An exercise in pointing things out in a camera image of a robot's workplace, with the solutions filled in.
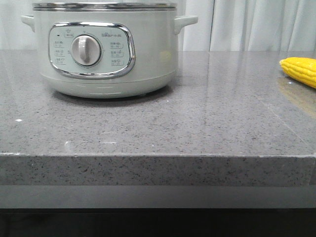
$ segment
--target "cooker base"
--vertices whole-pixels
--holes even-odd
[[[166,86],[176,72],[162,77],[124,83],[77,83],[55,80],[45,77],[55,90],[72,96],[95,99],[123,98],[141,95]]]

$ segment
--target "chrome trim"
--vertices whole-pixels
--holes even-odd
[[[125,33],[126,38],[127,38],[127,43],[128,43],[129,61],[128,61],[127,65],[118,71],[114,71],[114,72],[110,72],[110,73],[95,73],[95,74],[94,73],[72,73],[72,72],[67,72],[67,71],[59,69],[58,66],[56,66],[50,58],[49,38],[50,38],[50,32],[52,31],[52,29],[54,29],[56,27],[65,27],[65,26],[97,26],[97,27],[111,27],[111,28],[121,29]],[[95,66],[96,64],[98,64],[101,61],[101,57],[102,57],[102,55],[100,56],[99,61],[91,66]],[[133,36],[132,36],[130,30],[125,25],[122,25],[119,23],[106,23],[106,22],[60,22],[60,23],[56,23],[55,25],[53,25],[53,27],[49,31],[49,35],[48,35],[48,58],[49,58],[49,61],[52,65],[52,67],[64,76],[71,77],[71,78],[77,78],[77,79],[104,79],[104,78],[122,77],[122,76],[126,75],[127,73],[129,73],[135,65],[136,53],[135,53]]]
[[[176,11],[175,8],[33,8],[33,11],[62,12],[139,12],[139,11]]]
[[[139,3],[139,2],[79,2],[79,3],[46,3],[38,2],[32,4],[33,8],[98,8],[98,9],[143,9],[143,8],[176,8],[175,3],[157,2],[157,3]]]

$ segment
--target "dark floor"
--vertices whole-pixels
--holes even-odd
[[[0,237],[158,236],[316,237],[316,209],[0,209]]]

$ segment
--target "cooker lid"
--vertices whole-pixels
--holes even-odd
[[[77,9],[91,9],[91,10],[175,10],[177,4],[175,3],[139,3],[139,2],[124,2],[124,3],[111,3],[111,2],[78,2],[78,3],[33,3],[33,10],[35,11],[68,11]]]

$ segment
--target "control panel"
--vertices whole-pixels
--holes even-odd
[[[117,23],[55,24],[49,58],[61,74],[83,79],[120,77],[132,70],[136,55],[130,30]]]

